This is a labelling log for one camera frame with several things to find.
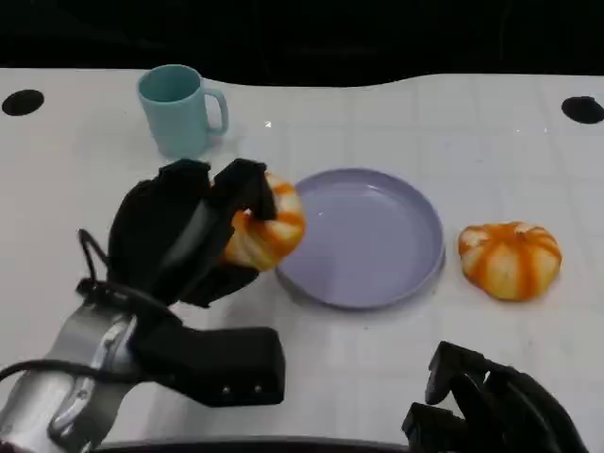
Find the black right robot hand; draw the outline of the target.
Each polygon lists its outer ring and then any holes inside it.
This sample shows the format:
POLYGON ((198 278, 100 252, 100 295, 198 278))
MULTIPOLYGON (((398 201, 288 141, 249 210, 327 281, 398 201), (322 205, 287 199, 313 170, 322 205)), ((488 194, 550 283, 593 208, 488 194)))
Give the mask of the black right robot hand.
POLYGON ((402 424, 411 452, 585 452, 565 408, 530 375, 441 341, 425 402, 402 424))

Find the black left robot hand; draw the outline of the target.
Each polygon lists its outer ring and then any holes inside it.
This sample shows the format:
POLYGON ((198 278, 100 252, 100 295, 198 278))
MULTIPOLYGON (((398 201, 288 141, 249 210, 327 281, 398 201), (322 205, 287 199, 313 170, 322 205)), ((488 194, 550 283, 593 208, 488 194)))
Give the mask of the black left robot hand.
POLYGON ((180 159, 137 183, 109 233, 108 279, 172 305, 205 308, 246 287, 259 270, 223 257, 238 211, 277 216, 265 164, 235 159, 216 177, 210 165, 180 159))

